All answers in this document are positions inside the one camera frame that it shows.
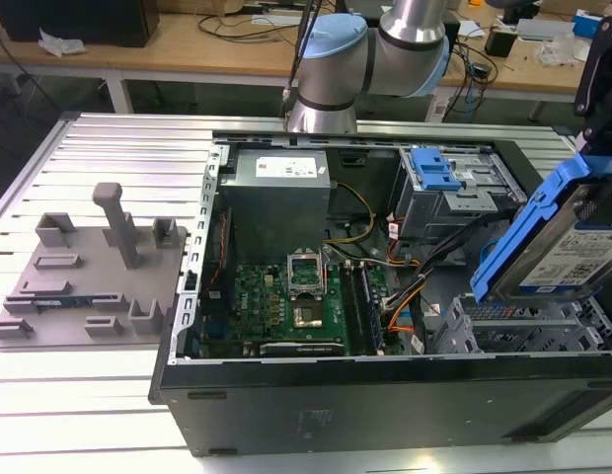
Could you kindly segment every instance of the wooden tabletop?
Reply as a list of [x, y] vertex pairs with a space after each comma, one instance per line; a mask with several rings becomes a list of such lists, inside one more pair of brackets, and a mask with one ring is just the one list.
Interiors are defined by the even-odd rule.
[[[469, 7], [462, 2], [460, 16], [488, 27], [500, 10], [484, 4]], [[246, 17], [228, 18], [226, 24], [236, 24]], [[548, 19], [559, 20], [558, 16]], [[209, 28], [218, 26], [215, 20]], [[245, 23], [235, 28], [221, 28], [224, 35], [241, 35], [269, 29], [266, 25]], [[284, 36], [295, 41], [296, 29], [286, 29]], [[87, 44], [84, 54], [57, 58], [31, 42], [9, 41], [5, 32], [1, 38], [12, 54], [23, 64], [84, 66], [91, 68], [144, 69], [158, 71], [186, 71], [222, 74], [251, 74], [258, 76], [288, 76], [293, 47], [277, 34], [275, 42], [241, 44], [214, 38], [196, 27], [193, 15], [161, 15], [159, 29], [143, 48]], [[486, 37], [468, 39], [468, 44], [483, 50]], [[573, 93], [582, 74], [583, 63], [576, 66], [545, 67], [534, 57], [536, 44], [517, 40], [507, 59], [493, 58], [499, 76], [492, 87], [507, 90]], [[487, 62], [482, 57], [476, 61]], [[9, 62], [0, 47], [0, 62]], [[464, 79], [462, 61], [453, 57], [441, 85], [459, 86]]]
[[[497, 8], [489, 7], [484, 4], [481, 7], [471, 7], [463, 1], [459, 9], [460, 20], [467, 18], [478, 23], [482, 28], [487, 28], [493, 24], [493, 20], [502, 11]], [[537, 20], [568, 21], [571, 17], [556, 14], [539, 14]], [[484, 52], [484, 45], [488, 38], [487, 34], [483, 38], [466, 40], [466, 43], [481, 52]], [[536, 91], [536, 92], [555, 92], [555, 93], [575, 93], [580, 77], [584, 70], [584, 63], [579, 62], [575, 65], [565, 66], [544, 66], [537, 61], [535, 49], [538, 46], [535, 41], [523, 41], [517, 39], [514, 42], [510, 56], [507, 58], [492, 57], [498, 67], [498, 77], [491, 86], [496, 89]], [[483, 57], [472, 54], [474, 60], [489, 64]], [[453, 57], [449, 63], [447, 81], [455, 81], [458, 85], [464, 79], [464, 64], [458, 57]]]

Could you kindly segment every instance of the chip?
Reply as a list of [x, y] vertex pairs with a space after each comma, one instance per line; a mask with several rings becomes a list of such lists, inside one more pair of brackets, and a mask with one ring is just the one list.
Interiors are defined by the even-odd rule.
[[295, 329], [322, 328], [323, 326], [322, 301], [305, 299], [293, 302], [293, 327]]

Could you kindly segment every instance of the slotted aluminum surface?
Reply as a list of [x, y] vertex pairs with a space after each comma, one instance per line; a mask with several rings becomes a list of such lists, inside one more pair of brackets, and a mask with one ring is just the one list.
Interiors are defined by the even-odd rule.
[[[119, 181], [136, 222], [192, 220], [212, 130], [281, 131], [272, 118], [83, 115], [58, 125], [0, 201], [0, 304], [38, 238], [38, 213], [103, 225], [98, 181]], [[363, 122], [364, 133], [516, 139], [542, 175], [570, 158], [549, 128]], [[0, 473], [335, 472], [612, 473], [612, 412], [556, 443], [194, 459], [165, 407], [146, 394], [155, 350], [0, 353]], [[475, 423], [475, 414], [471, 414]], [[423, 430], [430, 427], [410, 427]]]

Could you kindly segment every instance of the motherboard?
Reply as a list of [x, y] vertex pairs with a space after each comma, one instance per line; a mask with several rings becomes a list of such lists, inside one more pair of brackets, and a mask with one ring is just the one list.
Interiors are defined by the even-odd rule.
[[228, 320], [218, 331], [205, 324], [205, 343], [214, 356], [240, 350], [243, 357], [354, 356], [383, 348], [377, 307], [389, 292], [385, 270], [322, 265], [312, 256], [319, 254], [237, 267]]

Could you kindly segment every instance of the workbench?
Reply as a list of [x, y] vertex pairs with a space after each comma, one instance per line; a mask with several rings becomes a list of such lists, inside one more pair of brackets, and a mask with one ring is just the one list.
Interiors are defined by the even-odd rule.
[[[486, 4], [469, 7], [466, 2], [462, 2], [459, 10], [460, 19], [476, 21], [483, 28], [488, 27], [498, 13], [500, 10]], [[538, 18], [562, 19], [546, 14]], [[236, 24], [240, 21], [240, 18], [230, 18], [225, 23]], [[208, 22], [207, 26], [213, 28], [216, 24]], [[233, 29], [223, 29], [220, 33], [247, 34], [268, 28], [269, 25], [246, 23]], [[284, 30], [283, 34], [288, 40], [295, 41], [295, 30]], [[12, 42], [5, 32], [0, 32], [0, 35], [10, 52], [33, 75], [104, 79], [118, 114], [133, 112], [126, 85], [128, 80], [284, 87], [293, 57], [293, 46], [280, 37], [276, 42], [229, 42], [200, 32], [193, 15], [181, 14], [162, 14], [159, 28], [146, 47], [87, 44], [87, 53], [62, 58], [47, 53], [36, 43]], [[486, 37], [468, 39], [468, 43], [483, 49]], [[494, 58], [499, 67], [499, 76], [487, 90], [486, 97], [542, 102], [574, 100], [582, 64], [546, 68], [536, 62], [535, 47], [536, 43], [518, 40], [509, 58]], [[0, 73], [9, 76], [20, 72], [0, 47]], [[462, 61], [453, 57], [440, 87], [434, 91], [427, 121], [442, 121], [446, 109], [444, 104], [448, 104], [456, 94], [463, 80]]]
[[[548, 127], [361, 121], [358, 128], [409, 140], [516, 140], [543, 177], [574, 153]], [[137, 226], [156, 216], [192, 223], [212, 135], [225, 130], [274, 132], [282, 123], [89, 114], [60, 121], [0, 199], [0, 309], [38, 243], [42, 213], [68, 212], [79, 226], [106, 224], [91, 202], [97, 182], [122, 184], [123, 208]], [[156, 348], [0, 353], [0, 473], [612, 472], [612, 412], [549, 445], [198, 460], [166, 407], [148, 403], [155, 356]]]

